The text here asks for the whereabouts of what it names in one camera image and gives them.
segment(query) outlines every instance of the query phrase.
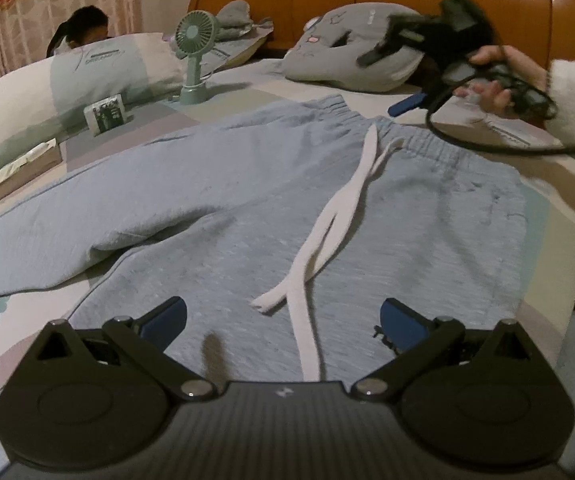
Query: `black cable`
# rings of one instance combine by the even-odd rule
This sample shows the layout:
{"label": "black cable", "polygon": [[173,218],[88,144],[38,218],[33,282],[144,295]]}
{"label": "black cable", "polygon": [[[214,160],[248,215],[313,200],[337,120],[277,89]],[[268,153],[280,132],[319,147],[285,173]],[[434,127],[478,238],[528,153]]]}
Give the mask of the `black cable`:
{"label": "black cable", "polygon": [[[469,83],[473,79],[478,79],[481,77],[480,73],[473,76],[469,76],[466,79],[458,82],[452,87],[448,88],[441,94],[439,94],[435,100],[427,107],[427,114],[425,115],[425,124],[427,128],[436,135],[439,139],[444,140],[460,148],[465,148],[466,150],[472,150],[473,152],[479,153],[490,153],[492,155],[511,155],[511,156],[561,156],[561,155],[575,155],[575,144],[569,144],[568,146],[556,146],[552,148],[513,148],[510,146],[499,146],[497,144],[481,144],[478,142],[472,142],[470,140],[461,140],[457,137],[453,137],[446,134],[442,130],[439,130],[437,126],[432,122],[432,115],[436,113],[437,110],[443,105],[446,99],[452,97],[455,90],[461,86]],[[510,78],[515,81],[520,81],[521,84],[526,84],[522,79],[514,75],[504,75],[506,78]],[[530,86],[533,91],[539,92],[539,94],[547,97],[552,105],[555,103],[545,94],[545,92]]]}

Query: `bed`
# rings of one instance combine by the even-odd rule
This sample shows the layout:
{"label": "bed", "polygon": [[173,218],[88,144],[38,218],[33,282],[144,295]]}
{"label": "bed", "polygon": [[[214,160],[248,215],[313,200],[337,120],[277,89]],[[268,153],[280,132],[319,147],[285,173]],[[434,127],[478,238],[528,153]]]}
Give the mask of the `bed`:
{"label": "bed", "polygon": [[[190,8],[216,12],[231,0],[192,0]],[[371,0],[247,0],[252,17],[274,20],[274,34],[265,55],[292,47],[306,21],[330,9]],[[439,0],[396,1],[420,12],[435,12]],[[531,54],[542,63],[555,57],[575,59],[575,0],[512,0],[517,8],[531,2],[519,22],[510,12],[493,7],[492,0],[479,0],[497,22],[506,43]],[[529,24],[544,23],[545,30]],[[174,96],[132,110],[133,120],[102,136],[83,131],[60,146],[62,163],[0,201],[0,214],[23,202],[43,187],[80,168],[115,153],[179,132],[197,124],[219,120],[266,105],[307,102],[341,95],[351,110],[365,118],[387,114],[387,108],[416,90],[403,86],[391,94],[339,91],[316,84],[301,84],[283,78],[280,60],[261,59],[226,70],[210,81],[212,98],[204,104],[183,107]],[[471,107],[453,100],[440,110],[438,124],[460,136],[495,139],[497,135]],[[400,124],[422,126],[424,116],[413,110],[399,118]],[[534,142],[550,142],[542,130],[530,130]],[[527,216],[526,243],[520,271],[521,301],[517,318],[555,364],[570,322],[575,301],[575,162],[570,158],[526,162],[502,159],[520,173]],[[115,266],[119,254],[110,256],[62,285],[47,291],[29,291],[0,298],[0,388],[10,376],[36,334],[50,319],[68,318]]]}

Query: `bed sheet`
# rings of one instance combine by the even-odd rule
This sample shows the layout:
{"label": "bed sheet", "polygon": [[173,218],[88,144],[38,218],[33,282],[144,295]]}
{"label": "bed sheet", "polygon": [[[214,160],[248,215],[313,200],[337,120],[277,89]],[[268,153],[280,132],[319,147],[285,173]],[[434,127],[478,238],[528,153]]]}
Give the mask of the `bed sheet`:
{"label": "bed sheet", "polygon": [[[204,104],[183,107],[174,97],[165,98],[136,108],[127,124],[101,136],[94,137],[84,130],[66,140],[60,146],[63,162],[1,200],[0,212],[69,171],[188,126],[216,121],[279,100],[304,102],[339,93],[350,108],[372,118],[386,115],[390,105],[415,91],[415,88],[403,87],[395,94],[375,95],[290,82],[280,74],[279,60],[263,60],[227,70],[213,76],[211,98]],[[414,110],[397,121],[422,125],[424,116]],[[435,121],[444,128],[455,128],[461,136],[496,137],[480,121],[477,112],[459,105],[456,100],[445,105]],[[503,161],[520,171],[527,201],[523,300],[517,317],[544,355],[555,363],[575,301],[575,162],[565,157],[556,160],[503,158]],[[67,318],[112,263],[113,258],[53,290],[0,298],[0,388],[45,323]]]}

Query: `portable fan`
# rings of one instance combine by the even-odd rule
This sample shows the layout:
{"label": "portable fan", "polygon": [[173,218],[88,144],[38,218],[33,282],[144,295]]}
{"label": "portable fan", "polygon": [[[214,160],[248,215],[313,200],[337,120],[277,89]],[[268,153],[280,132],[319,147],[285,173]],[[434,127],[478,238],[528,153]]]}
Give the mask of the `portable fan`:
{"label": "portable fan", "polygon": [[207,88],[201,79],[201,58],[214,47],[218,22],[205,10],[192,10],[176,28],[176,46],[187,56],[187,75],[180,90],[184,105],[202,103],[207,98]]}

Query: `metal screw head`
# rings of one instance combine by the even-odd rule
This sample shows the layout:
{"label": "metal screw head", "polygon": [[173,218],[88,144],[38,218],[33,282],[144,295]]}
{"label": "metal screw head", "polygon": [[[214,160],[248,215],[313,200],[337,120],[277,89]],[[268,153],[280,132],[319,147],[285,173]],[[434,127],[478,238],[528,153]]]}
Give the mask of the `metal screw head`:
{"label": "metal screw head", "polygon": [[202,399],[214,391],[212,383],[209,383],[202,379],[193,379],[190,381],[185,381],[181,387],[181,392],[183,392],[187,397],[192,399]]}
{"label": "metal screw head", "polygon": [[357,390],[365,396],[379,396],[387,391],[387,383],[382,379],[361,379],[357,383]]}

